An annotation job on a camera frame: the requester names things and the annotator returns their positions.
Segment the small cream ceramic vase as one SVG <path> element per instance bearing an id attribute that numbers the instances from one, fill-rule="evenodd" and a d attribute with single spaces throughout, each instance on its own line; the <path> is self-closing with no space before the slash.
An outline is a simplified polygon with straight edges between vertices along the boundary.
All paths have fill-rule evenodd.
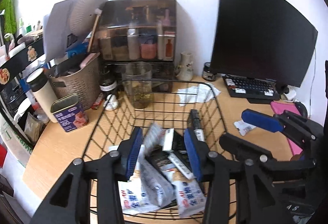
<path id="1" fill-rule="evenodd" d="M 194 75 L 194 56 L 188 51 L 181 53 L 180 63 L 177 66 L 176 78 L 180 81 L 191 81 Z"/>

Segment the dark brown dropper bottle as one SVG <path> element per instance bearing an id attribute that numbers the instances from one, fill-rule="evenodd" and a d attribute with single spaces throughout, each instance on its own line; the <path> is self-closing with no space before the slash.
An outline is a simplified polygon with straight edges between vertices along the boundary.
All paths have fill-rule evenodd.
<path id="1" fill-rule="evenodd" d="M 99 72 L 99 88 L 104 98 L 108 95 L 115 95 L 118 98 L 117 80 L 110 66 L 104 65 Z"/>

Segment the dark acrylic cosmetics organizer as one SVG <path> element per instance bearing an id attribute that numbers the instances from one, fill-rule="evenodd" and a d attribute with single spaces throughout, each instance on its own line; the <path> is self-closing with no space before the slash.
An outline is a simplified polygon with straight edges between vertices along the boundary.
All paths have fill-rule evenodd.
<path id="1" fill-rule="evenodd" d="M 176 0 L 105 2 L 96 33 L 104 63 L 122 79 L 127 64 L 152 67 L 152 89 L 170 92 L 175 77 Z"/>

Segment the white thermos bottle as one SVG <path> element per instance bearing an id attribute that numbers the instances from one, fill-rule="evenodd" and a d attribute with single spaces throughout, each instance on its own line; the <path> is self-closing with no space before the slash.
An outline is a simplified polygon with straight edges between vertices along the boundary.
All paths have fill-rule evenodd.
<path id="1" fill-rule="evenodd" d="M 27 83 L 31 87 L 33 95 L 40 104 L 42 110 L 46 113 L 51 122 L 56 123 L 57 119 L 54 114 L 51 113 L 51 106 L 57 101 L 57 96 L 45 75 L 44 68 L 36 69 L 31 73 L 27 78 Z"/>

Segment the small white cracker packet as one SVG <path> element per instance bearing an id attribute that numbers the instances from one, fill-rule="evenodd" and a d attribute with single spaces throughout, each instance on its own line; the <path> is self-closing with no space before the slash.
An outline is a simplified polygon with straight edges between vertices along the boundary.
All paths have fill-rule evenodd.
<path id="1" fill-rule="evenodd" d="M 172 184 L 175 187 L 180 218 L 192 216 L 205 209 L 206 197 L 195 179 L 175 180 Z"/>

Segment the long white pink packet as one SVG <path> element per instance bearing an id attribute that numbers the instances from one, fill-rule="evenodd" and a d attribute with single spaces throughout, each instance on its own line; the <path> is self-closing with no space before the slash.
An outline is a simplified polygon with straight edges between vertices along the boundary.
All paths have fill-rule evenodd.
<path id="1" fill-rule="evenodd" d="M 148 156 L 152 150 L 160 144 L 164 136 L 164 131 L 161 125 L 156 122 L 152 123 L 144 137 L 144 155 Z"/>

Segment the white crumpled cloth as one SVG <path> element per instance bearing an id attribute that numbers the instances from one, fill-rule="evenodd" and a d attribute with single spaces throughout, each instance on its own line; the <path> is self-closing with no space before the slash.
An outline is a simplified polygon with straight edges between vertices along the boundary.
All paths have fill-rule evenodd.
<path id="1" fill-rule="evenodd" d="M 177 95 L 180 100 L 180 107 L 184 107 L 189 103 L 206 103 L 221 94 L 213 84 L 198 84 L 189 88 L 178 89 Z"/>

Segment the long white snack packet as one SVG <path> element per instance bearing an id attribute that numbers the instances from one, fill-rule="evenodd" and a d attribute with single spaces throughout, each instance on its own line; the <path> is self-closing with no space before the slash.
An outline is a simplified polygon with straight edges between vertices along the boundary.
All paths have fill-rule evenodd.
<path id="1" fill-rule="evenodd" d="M 145 158 L 140 160 L 140 173 L 142 185 L 152 205 L 163 208 L 175 199 L 173 185 Z"/>

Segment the white round-logo sachet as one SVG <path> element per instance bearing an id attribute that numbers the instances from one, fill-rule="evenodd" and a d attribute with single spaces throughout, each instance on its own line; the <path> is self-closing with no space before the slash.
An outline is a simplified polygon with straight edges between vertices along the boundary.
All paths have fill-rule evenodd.
<path id="1" fill-rule="evenodd" d="M 243 120 L 235 121 L 234 126 L 238 129 L 241 136 L 245 136 L 248 132 L 256 128 L 256 126 L 248 124 Z"/>

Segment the black curved monitor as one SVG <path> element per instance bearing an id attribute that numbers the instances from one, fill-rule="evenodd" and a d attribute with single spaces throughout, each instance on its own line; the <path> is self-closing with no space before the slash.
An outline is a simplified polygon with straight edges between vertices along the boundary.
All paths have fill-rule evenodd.
<path id="1" fill-rule="evenodd" d="M 219 0 L 211 68 L 299 87 L 317 37 L 286 0 Z"/>

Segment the dark mechanical keyboard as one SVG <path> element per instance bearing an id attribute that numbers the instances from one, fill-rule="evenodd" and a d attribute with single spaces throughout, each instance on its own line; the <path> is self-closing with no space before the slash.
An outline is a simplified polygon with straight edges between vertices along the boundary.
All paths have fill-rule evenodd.
<path id="1" fill-rule="evenodd" d="M 271 83 L 245 77 L 225 75 L 222 77 L 231 97 L 245 99 L 280 99 L 280 95 Z"/>

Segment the white Aji cracker packet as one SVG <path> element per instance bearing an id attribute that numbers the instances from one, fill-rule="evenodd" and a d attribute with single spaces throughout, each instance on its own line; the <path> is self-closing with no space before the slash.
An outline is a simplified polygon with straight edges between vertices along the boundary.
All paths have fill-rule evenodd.
<path id="1" fill-rule="evenodd" d="M 150 202 L 139 175 L 134 174 L 127 182 L 118 182 L 122 212 L 128 215 L 144 214 L 158 210 Z"/>

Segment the clear glass jar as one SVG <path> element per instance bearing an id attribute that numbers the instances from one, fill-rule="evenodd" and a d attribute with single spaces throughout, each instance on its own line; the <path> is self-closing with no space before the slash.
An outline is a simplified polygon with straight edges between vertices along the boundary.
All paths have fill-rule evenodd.
<path id="1" fill-rule="evenodd" d="M 127 63 L 122 83 L 129 102 L 135 109 L 145 109 L 152 102 L 152 66 L 146 62 Z"/>

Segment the black computer mouse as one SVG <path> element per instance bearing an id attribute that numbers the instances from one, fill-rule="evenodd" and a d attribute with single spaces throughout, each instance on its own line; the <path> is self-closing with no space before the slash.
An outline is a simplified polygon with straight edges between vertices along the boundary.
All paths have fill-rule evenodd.
<path id="1" fill-rule="evenodd" d="M 300 101 L 295 101 L 294 104 L 296 106 L 296 109 L 299 111 L 300 115 L 302 117 L 308 118 L 308 110 L 306 109 L 306 106 Z"/>

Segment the red lighter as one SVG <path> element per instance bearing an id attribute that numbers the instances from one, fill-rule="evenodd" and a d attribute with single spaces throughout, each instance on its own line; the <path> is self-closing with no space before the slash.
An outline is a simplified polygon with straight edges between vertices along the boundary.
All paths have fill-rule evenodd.
<path id="1" fill-rule="evenodd" d="M 101 105 L 103 99 L 104 99 L 104 95 L 103 95 L 103 93 L 101 92 L 101 93 L 98 95 L 98 97 L 96 98 L 94 104 L 91 106 L 91 109 L 93 109 L 93 110 L 98 109 L 99 106 Z"/>

